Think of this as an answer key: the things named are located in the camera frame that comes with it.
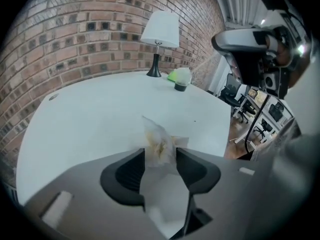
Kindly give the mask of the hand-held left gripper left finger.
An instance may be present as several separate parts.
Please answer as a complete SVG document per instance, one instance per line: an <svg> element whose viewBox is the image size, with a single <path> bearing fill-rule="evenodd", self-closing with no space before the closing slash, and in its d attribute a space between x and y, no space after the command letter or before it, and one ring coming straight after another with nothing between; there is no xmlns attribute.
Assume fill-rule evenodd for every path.
<svg viewBox="0 0 320 240"><path fill-rule="evenodd" d="M100 175L100 185L115 202L125 206L144 207L145 198L140 194L144 173L145 150L140 148L104 168Z"/></svg>

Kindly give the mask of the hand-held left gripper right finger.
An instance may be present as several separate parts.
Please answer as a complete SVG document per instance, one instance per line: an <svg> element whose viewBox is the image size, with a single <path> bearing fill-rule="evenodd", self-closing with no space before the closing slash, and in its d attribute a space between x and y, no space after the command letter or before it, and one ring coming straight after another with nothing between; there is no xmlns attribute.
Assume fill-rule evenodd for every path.
<svg viewBox="0 0 320 240"><path fill-rule="evenodd" d="M184 225L176 233L177 237L184 237L213 220L196 206L194 195L208 193L220 180L221 171L215 164L182 148L176 149L176 168L189 192Z"/></svg>

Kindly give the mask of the small white paper scrap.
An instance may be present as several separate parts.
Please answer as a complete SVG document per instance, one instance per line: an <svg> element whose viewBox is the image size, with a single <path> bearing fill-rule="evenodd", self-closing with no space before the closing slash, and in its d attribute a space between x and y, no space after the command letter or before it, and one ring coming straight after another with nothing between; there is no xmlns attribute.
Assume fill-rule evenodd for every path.
<svg viewBox="0 0 320 240"><path fill-rule="evenodd" d="M177 148L187 148L188 137L171 136L164 127L143 116L144 135L148 146L145 148L145 166L164 173L178 175Z"/></svg>

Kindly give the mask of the white table top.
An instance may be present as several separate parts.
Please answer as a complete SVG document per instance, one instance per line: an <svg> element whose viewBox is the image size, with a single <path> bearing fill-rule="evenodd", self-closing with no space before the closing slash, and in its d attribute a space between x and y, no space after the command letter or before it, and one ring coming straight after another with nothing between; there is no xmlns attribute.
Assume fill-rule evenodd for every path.
<svg viewBox="0 0 320 240"><path fill-rule="evenodd" d="M231 108L217 97L194 85L177 91L143 71L91 78L47 95L33 114L19 149L18 202L75 165L145 147L143 116L188 137L189 149L225 153Z"/></svg>

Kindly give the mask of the green plastic bag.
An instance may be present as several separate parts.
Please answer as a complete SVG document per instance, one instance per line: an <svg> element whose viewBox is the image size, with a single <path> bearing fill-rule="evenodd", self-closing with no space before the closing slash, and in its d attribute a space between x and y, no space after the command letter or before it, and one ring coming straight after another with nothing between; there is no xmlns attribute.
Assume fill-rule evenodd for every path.
<svg viewBox="0 0 320 240"><path fill-rule="evenodd" d="M174 69L167 77L168 80L182 84L188 85L192 79L192 73L188 67L180 67Z"/></svg>

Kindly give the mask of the black office chair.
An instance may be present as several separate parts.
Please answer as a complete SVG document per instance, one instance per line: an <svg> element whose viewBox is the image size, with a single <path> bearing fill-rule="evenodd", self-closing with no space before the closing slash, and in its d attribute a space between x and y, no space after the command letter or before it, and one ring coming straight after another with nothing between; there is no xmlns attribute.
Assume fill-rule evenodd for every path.
<svg viewBox="0 0 320 240"><path fill-rule="evenodd" d="M249 120L246 116L246 114L249 113L250 116L255 116L256 112L254 108L252 107L252 104L249 101L246 101L245 104L242 106L238 114L241 117L241 123L245 121L246 124L249 123Z"/></svg>
<svg viewBox="0 0 320 240"><path fill-rule="evenodd" d="M269 114L276 122L279 122L279 120L283 117L284 110L285 107L281 102L278 101L276 104L270 105Z"/></svg>
<svg viewBox="0 0 320 240"><path fill-rule="evenodd" d="M227 74L226 85L220 92L219 99L233 108L240 107L240 103L236 100L236 96L241 84L235 79L235 77L231 74Z"/></svg>
<svg viewBox="0 0 320 240"><path fill-rule="evenodd" d="M258 132L261 135L261 143L267 141L266 134L271 133L272 127L267 123L265 119L262 119L260 123L257 123L253 128L253 132Z"/></svg>

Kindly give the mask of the person's grey shirt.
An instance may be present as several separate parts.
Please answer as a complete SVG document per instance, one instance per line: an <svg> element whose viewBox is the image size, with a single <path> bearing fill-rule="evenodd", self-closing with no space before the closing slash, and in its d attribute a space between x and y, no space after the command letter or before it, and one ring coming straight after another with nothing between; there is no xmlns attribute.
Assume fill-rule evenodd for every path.
<svg viewBox="0 0 320 240"><path fill-rule="evenodd" d="M302 206L311 192L319 150L320 134L302 134L292 118L253 151L251 161L268 168L255 214L259 225L282 223Z"/></svg>

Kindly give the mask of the cup of dark liquid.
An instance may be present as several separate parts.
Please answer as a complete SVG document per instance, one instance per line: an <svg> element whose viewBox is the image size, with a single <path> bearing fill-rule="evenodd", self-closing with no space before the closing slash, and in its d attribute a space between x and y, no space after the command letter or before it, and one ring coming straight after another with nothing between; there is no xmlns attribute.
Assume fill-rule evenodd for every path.
<svg viewBox="0 0 320 240"><path fill-rule="evenodd" d="M179 91L179 92L184 92L187 88L187 86L189 85L190 80L187 78L177 78L175 80L175 84L174 84L174 89Z"/></svg>

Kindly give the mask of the table lamp with black base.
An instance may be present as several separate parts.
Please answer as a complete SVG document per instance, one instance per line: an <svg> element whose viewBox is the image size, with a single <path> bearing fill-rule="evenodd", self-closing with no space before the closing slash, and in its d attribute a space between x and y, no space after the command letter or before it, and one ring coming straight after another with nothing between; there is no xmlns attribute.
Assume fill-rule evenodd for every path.
<svg viewBox="0 0 320 240"><path fill-rule="evenodd" d="M179 17L172 12L163 10L153 12L144 28L140 41L145 44L155 45L152 66L146 75L160 78L159 48L175 49L180 46Z"/></svg>

